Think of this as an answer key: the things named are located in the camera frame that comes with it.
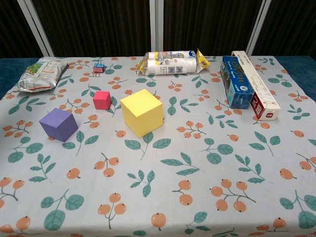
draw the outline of plastic-wrapped package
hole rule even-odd
[[[144,75],[199,73],[210,64],[198,50],[147,52],[137,70]]]
[[[39,59],[30,65],[22,74],[15,91],[38,92],[56,87],[62,73],[67,69],[68,63],[47,58]]]

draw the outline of yellow cube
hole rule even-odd
[[[146,89],[120,100],[125,123],[138,137],[162,125],[162,102]]]

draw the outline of floral tablecloth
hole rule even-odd
[[[315,236],[316,104],[278,61],[251,57],[281,106],[258,121],[228,106],[222,57],[167,76],[136,74],[140,59],[62,58],[55,89],[0,101],[0,236]],[[119,100],[144,88],[164,124],[139,139]],[[98,90],[111,93],[107,111],[94,108]],[[79,126],[65,143],[39,123],[54,108]]]

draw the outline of purple cube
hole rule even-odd
[[[39,123],[48,136],[65,142],[77,129],[73,114],[60,109],[53,109]]]

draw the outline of small pink cube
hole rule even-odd
[[[103,70],[104,70],[104,68],[93,67],[93,71],[94,71],[95,73],[102,73]]]
[[[94,107],[97,110],[108,110],[111,106],[111,96],[108,91],[97,91],[93,97]]]

